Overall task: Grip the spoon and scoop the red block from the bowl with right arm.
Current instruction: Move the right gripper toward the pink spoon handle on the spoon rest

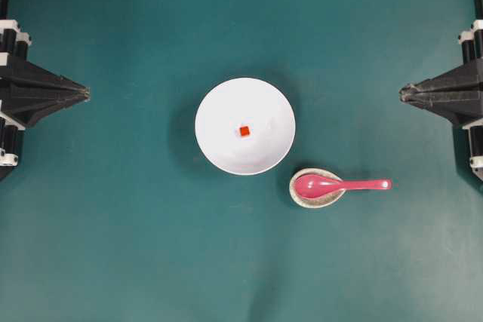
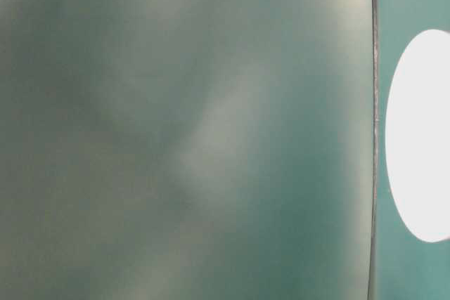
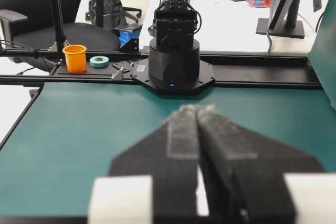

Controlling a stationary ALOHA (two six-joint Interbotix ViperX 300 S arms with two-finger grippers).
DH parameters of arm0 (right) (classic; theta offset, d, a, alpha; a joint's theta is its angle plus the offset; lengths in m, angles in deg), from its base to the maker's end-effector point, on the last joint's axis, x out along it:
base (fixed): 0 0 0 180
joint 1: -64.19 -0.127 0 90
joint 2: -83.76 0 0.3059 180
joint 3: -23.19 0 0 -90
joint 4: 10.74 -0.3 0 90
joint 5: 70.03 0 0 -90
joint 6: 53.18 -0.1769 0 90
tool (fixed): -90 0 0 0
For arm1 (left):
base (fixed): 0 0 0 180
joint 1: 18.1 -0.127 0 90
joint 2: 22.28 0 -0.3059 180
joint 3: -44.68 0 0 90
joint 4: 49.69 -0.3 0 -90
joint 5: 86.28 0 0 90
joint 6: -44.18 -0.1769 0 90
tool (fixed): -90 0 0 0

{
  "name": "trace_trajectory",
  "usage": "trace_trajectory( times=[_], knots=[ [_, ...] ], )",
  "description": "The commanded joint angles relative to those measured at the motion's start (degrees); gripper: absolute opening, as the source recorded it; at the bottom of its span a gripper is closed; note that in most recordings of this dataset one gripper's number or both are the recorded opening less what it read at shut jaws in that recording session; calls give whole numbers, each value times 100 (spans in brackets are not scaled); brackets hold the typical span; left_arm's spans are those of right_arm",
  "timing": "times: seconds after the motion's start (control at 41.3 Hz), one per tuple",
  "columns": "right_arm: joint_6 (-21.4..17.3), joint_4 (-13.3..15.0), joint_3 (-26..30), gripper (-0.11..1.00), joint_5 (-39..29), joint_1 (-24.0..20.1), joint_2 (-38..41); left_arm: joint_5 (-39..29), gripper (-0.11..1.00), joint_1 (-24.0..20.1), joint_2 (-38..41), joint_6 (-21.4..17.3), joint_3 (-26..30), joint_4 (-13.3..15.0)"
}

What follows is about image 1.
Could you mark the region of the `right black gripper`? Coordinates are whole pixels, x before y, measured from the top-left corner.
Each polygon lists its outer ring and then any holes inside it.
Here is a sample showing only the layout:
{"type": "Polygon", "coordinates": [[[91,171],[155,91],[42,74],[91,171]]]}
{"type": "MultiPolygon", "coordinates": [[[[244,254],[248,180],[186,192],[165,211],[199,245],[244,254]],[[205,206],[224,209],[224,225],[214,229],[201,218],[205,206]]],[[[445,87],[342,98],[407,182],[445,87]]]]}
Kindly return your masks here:
{"type": "Polygon", "coordinates": [[[471,29],[460,35],[459,43],[465,48],[465,64],[407,84],[399,96],[403,103],[446,118],[467,131],[469,166],[482,180],[482,19],[475,20],[471,29]]]}

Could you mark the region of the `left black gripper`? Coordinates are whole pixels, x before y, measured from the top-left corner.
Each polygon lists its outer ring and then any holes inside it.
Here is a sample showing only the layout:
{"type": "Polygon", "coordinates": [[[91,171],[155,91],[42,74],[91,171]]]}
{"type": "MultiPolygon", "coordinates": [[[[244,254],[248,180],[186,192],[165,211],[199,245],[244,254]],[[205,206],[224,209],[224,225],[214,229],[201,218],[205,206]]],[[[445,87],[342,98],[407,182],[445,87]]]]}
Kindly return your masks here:
{"type": "Polygon", "coordinates": [[[21,32],[16,20],[1,20],[1,181],[20,163],[23,136],[43,118],[90,100],[82,84],[26,61],[31,37],[21,32]],[[69,90],[79,97],[36,103],[14,109],[14,84],[50,90],[69,90]]]}

